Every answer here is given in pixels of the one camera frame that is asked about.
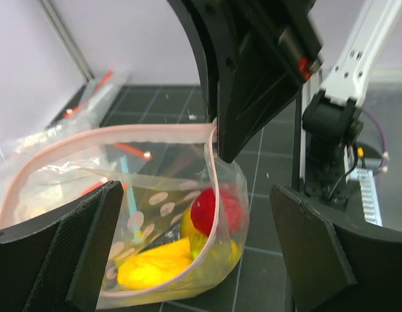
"gray table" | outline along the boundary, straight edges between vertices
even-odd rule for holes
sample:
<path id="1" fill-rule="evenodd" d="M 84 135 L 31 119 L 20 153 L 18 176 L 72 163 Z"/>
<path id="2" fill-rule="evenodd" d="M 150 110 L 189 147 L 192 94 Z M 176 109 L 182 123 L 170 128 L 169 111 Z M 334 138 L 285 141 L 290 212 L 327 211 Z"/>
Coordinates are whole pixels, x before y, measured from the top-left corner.
<path id="1" fill-rule="evenodd" d="M 284 311 L 286 269 L 268 193 L 274 183 L 291 183 L 294 120 L 295 105 L 291 104 L 236 159 L 248 182 L 250 229 L 234 271 L 219 286 L 195 298 L 106 311 Z M 203 121 L 198 86 L 131 86 L 121 91 L 102 126 Z"/>

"red ball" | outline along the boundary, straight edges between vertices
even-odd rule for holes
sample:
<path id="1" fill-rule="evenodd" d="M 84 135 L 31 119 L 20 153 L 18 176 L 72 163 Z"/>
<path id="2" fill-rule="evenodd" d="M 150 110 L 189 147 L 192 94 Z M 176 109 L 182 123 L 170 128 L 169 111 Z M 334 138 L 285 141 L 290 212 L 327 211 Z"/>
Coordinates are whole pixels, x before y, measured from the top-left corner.
<path id="1" fill-rule="evenodd" d="M 241 229 L 246 220 L 246 212 L 235 196 L 225 190 L 220 191 L 224 213 L 230 236 Z M 207 188 L 194 201 L 191 207 L 191 220 L 194 227 L 206 236 L 211 233 L 215 211 L 215 194 L 212 188 Z"/>

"purple cable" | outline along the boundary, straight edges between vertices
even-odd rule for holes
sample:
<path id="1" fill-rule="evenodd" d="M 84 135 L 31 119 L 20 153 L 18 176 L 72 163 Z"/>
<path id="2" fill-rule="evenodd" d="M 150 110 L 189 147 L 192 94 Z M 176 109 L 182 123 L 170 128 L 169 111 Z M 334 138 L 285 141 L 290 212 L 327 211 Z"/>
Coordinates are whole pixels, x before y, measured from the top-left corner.
<path id="1" fill-rule="evenodd" d="M 370 111 L 363 109 L 363 108 L 362 108 L 362 111 L 375 124 L 376 128 L 379 130 L 379 133 L 381 134 L 382 145 L 383 145 L 383 153 L 385 151 L 389 152 L 388 140 L 386 139 L 386 135 L 384 134 L 382 125 Z M 388 162 L 388 159 L 383 157 L 383 155 L 382 155 L 381 168 L 383 166 L 386 166 L 387 162 Z"/>

